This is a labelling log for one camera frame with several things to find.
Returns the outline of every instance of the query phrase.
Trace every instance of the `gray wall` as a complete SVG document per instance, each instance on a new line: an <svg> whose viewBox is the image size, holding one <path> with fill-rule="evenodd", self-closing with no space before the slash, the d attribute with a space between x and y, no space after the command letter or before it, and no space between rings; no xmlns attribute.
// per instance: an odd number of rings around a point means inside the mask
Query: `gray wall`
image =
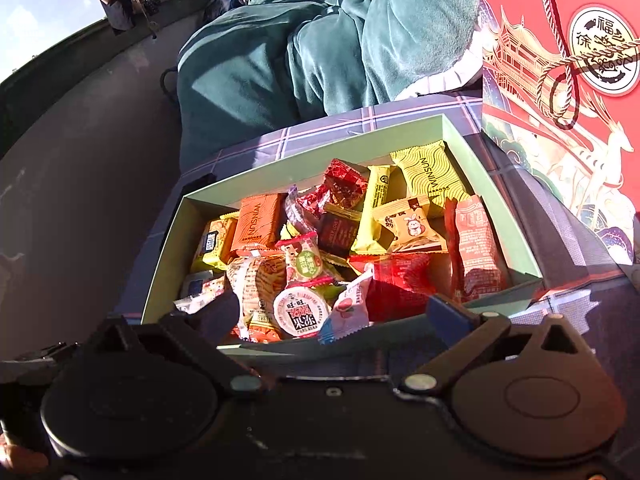
<svg viewBox="0 0 640 480"><path fill-rule="evenodd" d="M83 340L118 301L178 178L179 116L158 81L198 16L88 75L2 158L0 359Z"/></svg>

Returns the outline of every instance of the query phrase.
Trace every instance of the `silver rivet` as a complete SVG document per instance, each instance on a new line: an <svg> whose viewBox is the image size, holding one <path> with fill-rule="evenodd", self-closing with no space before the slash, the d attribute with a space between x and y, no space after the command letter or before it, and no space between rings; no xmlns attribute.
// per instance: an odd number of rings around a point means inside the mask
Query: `silver rivet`
<svg viewBox="0 0 640 480"><path fill-rule="evenodd" d="M260 377L238 375L231 379L231 389L235 392L257 392L262 387Z"/></svg>
<svg viewBox="0 0 640 480"><path fill-rule="evenodd" d="M413 374L404 378L404 386L414 392L433 390L436 384L438 384L436 378L427 374Z"/></svg>
<svg viewBox="0 0 640 480"><path fill-rule="evenodd" d="M342 395L342 390L336 386L331 386L324 392L326 393L327 397L340 397Z"/></svg>

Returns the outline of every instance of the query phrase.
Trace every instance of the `white round label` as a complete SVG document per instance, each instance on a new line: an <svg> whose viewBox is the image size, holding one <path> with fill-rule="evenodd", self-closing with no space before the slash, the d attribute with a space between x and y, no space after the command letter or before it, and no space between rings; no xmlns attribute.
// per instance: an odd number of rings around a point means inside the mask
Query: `white round label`
<svg viewBox="0 0 640 480"><path fill-rule="evenodd" d="M569 48L574 55L589 54L635 38L633 30L621 16L602 7L580 10L569 28ZM640 74L637 48L612 56L589 56L575 66L589 85L609 95L630 92Z"/></svg>

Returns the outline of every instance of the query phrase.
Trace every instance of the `yellow square snack package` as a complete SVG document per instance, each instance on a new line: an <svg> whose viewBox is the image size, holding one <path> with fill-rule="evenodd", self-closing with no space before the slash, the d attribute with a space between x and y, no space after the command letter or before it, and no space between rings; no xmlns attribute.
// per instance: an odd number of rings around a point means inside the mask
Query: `yellow square snack package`
<svg viewBox="0 0 640 480"><path fill-rule="evenodd" d="M373 218L396 236L389 245L390 253L446 249L445 239L429 225L429 207L428 197L421 195L394 200L373 210Z"/></svg>
<svg viewBox="0 0 640 480"><path fill-rule="evenodd" d="M238 224L238 211L222 215L217 220L207 222L200 246L193 257L191 272L207 269L226 270L232 259L231 243Z"/></svg>
<svg viewBox="0 0 640 480"><path fill-rule="evenodd" d="M406 180L407 196L427 195L431 202L428 218L444 215L447 198L469 198L464 184L444 151L444 141L415 146L391 153Z"/></svg>
<svg viewBox="0 0 640 480"><path fill-rule="evenodd" d="M358 234L351 247L351 251L359 254L383 254L386 249L378 243L382 226L373 218L373 208L385 203L386 192L389 187L389 175L395 166L369 166L369 183L364 195L362 219L358 227Z"/></svg>

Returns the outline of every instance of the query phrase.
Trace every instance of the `snack box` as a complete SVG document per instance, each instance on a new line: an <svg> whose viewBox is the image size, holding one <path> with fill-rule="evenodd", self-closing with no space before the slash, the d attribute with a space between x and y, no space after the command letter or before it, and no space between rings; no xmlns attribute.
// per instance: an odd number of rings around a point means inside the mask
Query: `snack box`
<svg viewBox="0 0 640 480"><path fill-rule="evenodd" d="M463 181L482 197L504 259L510 271L513 286L500 293L466 303L473 312L494 310L510 316L525 310L542 285L542 275L531 250L511 215L503 198L484 167L465 139L444 115L382 128L350 139L332 142L266 164L233 177L221 180L183 197L167 233L156 272L146 298L142 323L157 322L172 311L173 301L189 272L193 253L207 221L239 208L242 198L265 192L286 191L291 184L305 189L322 182L322 174L332 158L370 166L392 164L389 153L421 146L443 139L447 155L457 167ZM402 198L404 186L402 172L392 173L387 200ZM361 330L331 345L319 345L315 339L287 340L268 345L246 343L220 347L235 356L286 354L297 356L328 356L350 351L349 348L375 348L384 341L402 342L424 335L429 329L426 316L381 323Z"/></svg>

